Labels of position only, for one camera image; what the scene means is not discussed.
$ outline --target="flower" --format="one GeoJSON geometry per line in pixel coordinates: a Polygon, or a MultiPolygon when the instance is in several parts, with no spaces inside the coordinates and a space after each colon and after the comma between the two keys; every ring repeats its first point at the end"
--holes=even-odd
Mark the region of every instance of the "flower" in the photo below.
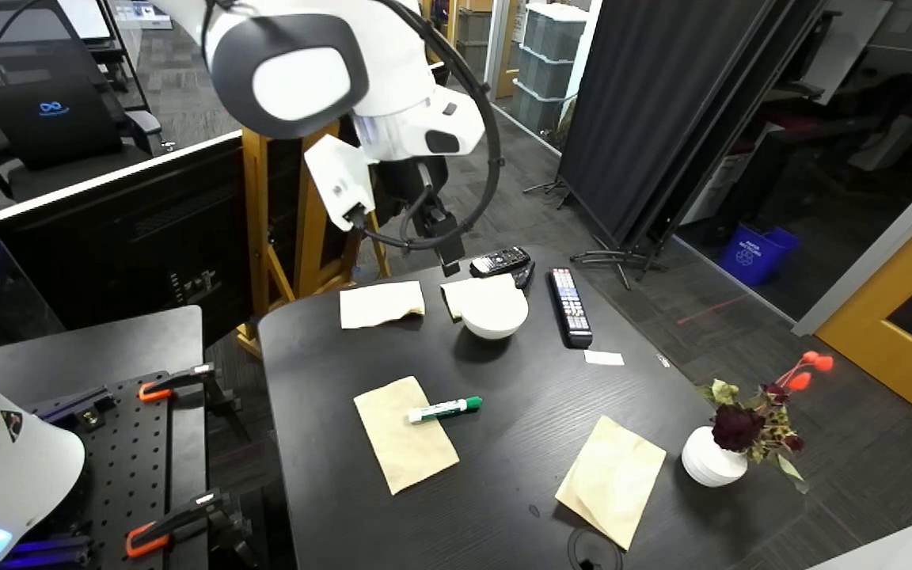
{"type": "Polygon", "coordinates": [[[786,402],[811,390],[814,374],[829,374],[836,368],[834,355],[804,351],[799,365],[780,374],[772,384],[762,384],[751,402],[739,399],[739,385],[727,380],[709,384],[711,440],[722,448],[743,451],[751,462],[775,462],[783,475],[808,495],[808,481],[787,462],[787,451],[804,448],[804,436],[792,426],[786,402]]]}

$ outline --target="black curtain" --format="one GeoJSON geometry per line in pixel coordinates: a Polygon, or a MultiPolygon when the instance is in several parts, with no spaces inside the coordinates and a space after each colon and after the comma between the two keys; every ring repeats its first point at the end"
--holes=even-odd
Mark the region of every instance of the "black curtain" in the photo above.
{"type": "Polygon", "coordinates": [[[645,231],[644,236],[663,240],[675,227],[675,219],[687,211],[718,159],[747,130],[751,118],[771,94],[771,84],[775,84],[787,71],[792,61],[800,57],[800,41],[811,41],[808,35],[823,9],[827,0],[787,0],[772,9],[771,21],[755,39],[755,49],[741,57],[735,84],[711,103],[715,113],[706,118],[701,135],[690,139],[690,149],[677,154],[659,197],[645,201],[645,225],[639,227],[645,231]]]}
{"type": "Polygon", "coordinates": [[[780,67],[799,35],[795,4],[817,0],[607,0],[593,39],[577,118],[557,179],[589,211],[612,248],[650,227],[690,164],[739,124],[727,103],[751,84],[751,63],[780,67]]]}

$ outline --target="yellow sticky note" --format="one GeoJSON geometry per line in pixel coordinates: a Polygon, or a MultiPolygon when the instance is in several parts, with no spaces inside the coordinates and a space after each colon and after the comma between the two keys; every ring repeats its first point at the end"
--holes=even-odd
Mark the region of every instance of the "yellow sticky note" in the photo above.
{"type": "Polygon", "coordinates": [[[553,497],[628,550],[663,462],[666,448],[600,418],[553,497]]]}
{"type": "Polygon", "coordinates": [[[354,404],[372,448],[386,475],[388,495],[399,495],[460,462],[441,422],[405,422],[405,410],[429,404],[429,397],[416,375],[361,391],[354,404]]]}

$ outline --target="computer monitor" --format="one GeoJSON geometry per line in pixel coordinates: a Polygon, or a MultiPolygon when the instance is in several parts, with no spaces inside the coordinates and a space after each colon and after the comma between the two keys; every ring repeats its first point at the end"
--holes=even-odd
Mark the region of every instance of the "computer monitor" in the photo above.
{"type": "MultiPolygon", "coordinates": [[[[298,172],[302,145],[271,141],[276,219],[296,222],[298,172]]],[[[200,304],[207,346],[250,316],[244,234],[239,134],[0,208],[0,242],[65,330],[200,304]]]]}

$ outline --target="pegboard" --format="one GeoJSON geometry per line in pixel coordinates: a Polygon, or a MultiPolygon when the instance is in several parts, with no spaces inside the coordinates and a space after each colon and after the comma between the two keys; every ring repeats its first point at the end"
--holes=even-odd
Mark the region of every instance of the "pegboard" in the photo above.
{"type": "MultiPolygon", "coordinates": [[[[110,384],[115,408],[102,424],[75,429],[87,446],[87,467],[72,495],[24,539],[38,542],[58,531],[87,531],[91,539],[89,565],[98,570],[163,570],[164,553],[128,561],[128,531],[167,514],[167,429],[171,404],[139,404],[136,380],[110,384]]],[[[54,410],[65,399],[34,404],[34,413],[54,410]]]]}

